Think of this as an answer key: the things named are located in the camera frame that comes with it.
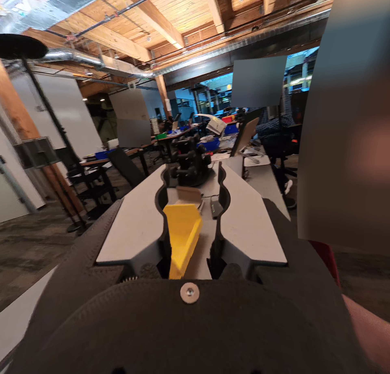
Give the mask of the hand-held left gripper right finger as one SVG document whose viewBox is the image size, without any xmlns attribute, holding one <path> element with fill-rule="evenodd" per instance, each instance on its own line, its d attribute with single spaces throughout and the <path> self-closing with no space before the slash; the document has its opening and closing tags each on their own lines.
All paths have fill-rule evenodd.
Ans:
<svg viewBox="0 0 390 374">
<path fill-rule="evenodd" d="M 209 255 L 212 279 L 228 264 L 237 264 L 245 278 L 256 266 L 287 266 L 262 196 L 224 162 L 218 163 L 217 180 L 220 208 Z"/>
</svg>

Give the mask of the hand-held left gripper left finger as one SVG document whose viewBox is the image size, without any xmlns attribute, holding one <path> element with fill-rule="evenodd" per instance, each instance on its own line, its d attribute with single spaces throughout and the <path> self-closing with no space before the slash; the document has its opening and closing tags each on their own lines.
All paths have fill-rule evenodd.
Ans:
<svg viewBox="0 0 390 374">
<path fill-rule="evenodd" d="M 167 216 L 168 165 L 162 165 L 127 195 L 96 258 L 98 265 L 126 265 L 138 275 L 144 264 L 155 265 L 169 278 L 172 248 Z"/>
</svg>

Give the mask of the person's right forearm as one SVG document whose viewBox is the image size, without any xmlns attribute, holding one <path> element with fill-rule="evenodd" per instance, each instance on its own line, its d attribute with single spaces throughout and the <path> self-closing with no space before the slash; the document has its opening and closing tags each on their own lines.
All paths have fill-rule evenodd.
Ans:
<svg viewBox="0 0 390 374">
<path fill-rule="evenodd" d="M 390 373 L 390 324 L 346 295 L 342 296 L 368 361 L 383 373 Z"/>
</svg>

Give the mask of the dark grey flat device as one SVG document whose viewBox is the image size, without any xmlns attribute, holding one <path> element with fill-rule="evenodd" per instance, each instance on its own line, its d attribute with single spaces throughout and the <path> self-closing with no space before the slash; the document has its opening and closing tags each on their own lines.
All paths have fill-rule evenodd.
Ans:
<svg viewBox="0 0 390 374">
<path fill-rule="evenodd" d="M 217 220 L 217 218 L 223 211 L 223 206 L 219 202 L 219 196 L 210 197 L 210 208 L 211 208 L 212 219 Z"/>
</svg>

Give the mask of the yellow plastic bin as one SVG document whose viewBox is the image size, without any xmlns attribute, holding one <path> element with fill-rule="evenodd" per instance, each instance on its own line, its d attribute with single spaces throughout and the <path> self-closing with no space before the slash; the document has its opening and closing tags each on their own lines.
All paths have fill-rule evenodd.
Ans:
<svg viewBox="0 0 390 374">
<path fill-rule="evenodd" d="M 202 217 L 195 204 L 166 205 L 163 209 L 168 222 L 172 249 L 169 279 L 182 279 L 202 230 Z"/>
</svg>

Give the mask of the black metal rack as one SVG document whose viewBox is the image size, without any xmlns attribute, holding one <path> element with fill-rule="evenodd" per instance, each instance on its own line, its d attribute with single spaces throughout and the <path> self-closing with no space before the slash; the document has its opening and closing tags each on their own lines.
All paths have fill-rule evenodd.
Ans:
<svg viewBox="0 0 390 374">
<path fill-rule="evenodd" d="M 86 171 L 80 165 L 73 165 L 67 172 L 67 179 L 83 206 L 87 201 L 94 201 L 95 206 L 86 210 L 89 220 L 97 220 L 118 199 L 104 167 Z"/>
</svg>

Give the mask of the black office chair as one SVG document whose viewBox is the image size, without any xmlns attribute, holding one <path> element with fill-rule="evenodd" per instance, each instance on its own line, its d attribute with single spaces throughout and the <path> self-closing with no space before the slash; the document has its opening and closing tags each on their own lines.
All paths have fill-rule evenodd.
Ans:
<svg viewBox="0 0 390 374">
<path fill-rule="evenodd" d="M 129 183 L 131 189 L 137 187 L 145 179 L 145 175 L 135 165 L 135 163 L 126 155 L 123 149 L 116 148 L 107 152 L 107 157 L 115 169 Z"/>
</svg>

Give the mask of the cardboard box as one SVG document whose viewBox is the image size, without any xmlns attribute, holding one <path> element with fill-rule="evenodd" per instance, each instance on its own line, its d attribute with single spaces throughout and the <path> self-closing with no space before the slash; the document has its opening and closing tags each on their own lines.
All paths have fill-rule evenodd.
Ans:
<svg viewBox="0 0 390 374">
<path fill-rule="evenodd" d="M 202 193 L 199 189 L 195 187 L 188 186 L 177 186 L 177 201 L 176 205 L 189 205 L 193 204 L 197 207 L 198 211 L 202 210 L 204 201 L 202 198 Z"/>
</svg>

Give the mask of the white tray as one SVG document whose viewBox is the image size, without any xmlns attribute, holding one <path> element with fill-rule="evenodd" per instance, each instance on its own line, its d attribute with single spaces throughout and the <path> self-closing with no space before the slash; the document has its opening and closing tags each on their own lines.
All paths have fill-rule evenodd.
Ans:
<svg viewBox="0 0 390 374">
<path fill-rule="evenodd" d="M 267 155 L 246 155 L 243 160 L 244 167 L 256 167 L 270 165 L 270 159 Z"/>
</svg>

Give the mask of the black dumbbell rack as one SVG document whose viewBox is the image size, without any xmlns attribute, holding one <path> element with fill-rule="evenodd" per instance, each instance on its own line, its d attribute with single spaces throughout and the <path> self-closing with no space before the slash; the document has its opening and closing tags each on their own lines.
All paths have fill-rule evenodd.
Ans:
<svg viewBox="0 0 390 374">
<path fill-rule="evenodd" d="M 174 152 L 171 162 L 176 166 L 169 169 L 169 174 L 178 186 L 201 186 L 210 175 L 211 156 L 206 154 L 205 146 L 199 143 L 200 139 L 200 135 L 195 134 L 172 141 Z"/>
</svg>

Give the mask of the tan laptop on stand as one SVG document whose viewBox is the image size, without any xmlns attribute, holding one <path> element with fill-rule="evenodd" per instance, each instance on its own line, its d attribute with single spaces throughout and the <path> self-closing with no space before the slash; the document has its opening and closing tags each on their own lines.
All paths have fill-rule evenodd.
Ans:
<svg viewBox="0 0 390 374">
<path fill-rule="evenodd" d="M 238 156 L 239 153 L 241 153 L 242 150 L 250 143 L 251 139 L 256 134 L 256 126 L 259 122 L 259 117 L 260 115 L 255 112 L 251 112 L 245 116 L 231 150 L 231 158 Z"/>
</svg>

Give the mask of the clear sign holder with paper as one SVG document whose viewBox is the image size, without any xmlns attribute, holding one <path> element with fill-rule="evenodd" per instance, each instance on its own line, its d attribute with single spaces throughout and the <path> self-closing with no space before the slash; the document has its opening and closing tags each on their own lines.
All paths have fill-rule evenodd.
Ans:
<svg viewBox="0 0 390 374">
<path fill-rule="evenodd" d="M 13 148 L 23 169 L 40 169 L 61 162 L 47 136 L 24 140 Z"/>
</svg>

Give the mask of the black floor stand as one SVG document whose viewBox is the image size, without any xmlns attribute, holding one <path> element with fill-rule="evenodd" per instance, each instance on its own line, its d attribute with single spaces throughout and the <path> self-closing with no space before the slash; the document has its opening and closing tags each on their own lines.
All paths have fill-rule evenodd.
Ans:
<svg viewBox="0 0 390 374">
<path fill-rule="evenodd" d="M 42 87 L 39 83 L 39 81 L 34 76 L 34 73 L 28 64 L 28 59 L 36 60 L 44 57 L 47 52 L 48 48 L 39 40 L 36 40 L 32 37 L 23 36 L 19 34 L 1 34 L 0 38 L 0 44 L 1 44 L 1 58 L 5 60 L 18 60 L 20 59 L 27 74 L 29 75 L 46 111 L 48 112 L 54 126 L 56 127 L 58 133 L 61 136 L 61 139 L 63 140 L 64 144 L 71 153 L 73 153 L 73 156 L 76 157 L 76 154 L 71 146 L 71 143 L 69 139 L 66 136 L 65 129 L 62 127 L 61 123 L 59 122 L 58 118 L 56 117 L 54 110 L 47 99 L 46 95 L 44 94 Z M 73 209 L 74 213 L 77 216 L 77 221 L 74 220 L 73 216 L 71 215 L 70 211 L 68 211 L 68 216 L 70 217 L 72 224 L 68 227 L 69 233 L 75 233 L 76 237 L 80 237 L 85 233 L 85 231 L 91 226 L 91 224 L 87 224 L 85 220 L 81 217 L 78 209 L 75 206 L 75 203 L 73 202 L 70 193 L 68 190 L 64 187 L 62 180 L 60 179 L 59 175 L 53 168 L 53 165 L 49 163 L 49 160 L 46 156 L 45 152 L 38 152 L 38 154 L 42 155 L 42 157 L 45 158 L 47 162 L 47 166 L 50 168 L 52 174 L 54 175 L 62 194 L 66 197 L 68 203 L 70 204 L 71 208 Z"/>
</svg>

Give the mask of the slim silver ventilation duct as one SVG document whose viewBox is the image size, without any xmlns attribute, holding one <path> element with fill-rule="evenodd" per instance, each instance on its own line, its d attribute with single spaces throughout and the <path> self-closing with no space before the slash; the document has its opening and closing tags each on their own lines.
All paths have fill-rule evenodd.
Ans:
<svg viewBox="0 0 390 374">
<path fill-rule="evenodd" d="M 89 65 L 98 71 L 121 77 L 135 77 L 154 79 L 157 74 L 147 72 L 119 59 L 100 54 L 93 56 L 71 48 L 50 48 L 46 55 L 37 59 L 39 63 L 53 63 L 70 61 Z"/>
</svg>

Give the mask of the large silver air duct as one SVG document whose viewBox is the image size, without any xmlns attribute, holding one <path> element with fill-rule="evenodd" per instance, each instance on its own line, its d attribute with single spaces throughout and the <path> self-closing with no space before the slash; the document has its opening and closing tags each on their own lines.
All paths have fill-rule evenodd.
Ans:
<svg viewBox="0 0 390 374">
<path fill-rule="evenodd" d="M 45 31 L 96 0 L 0 0 L 1 34 Z"/>
</svg>

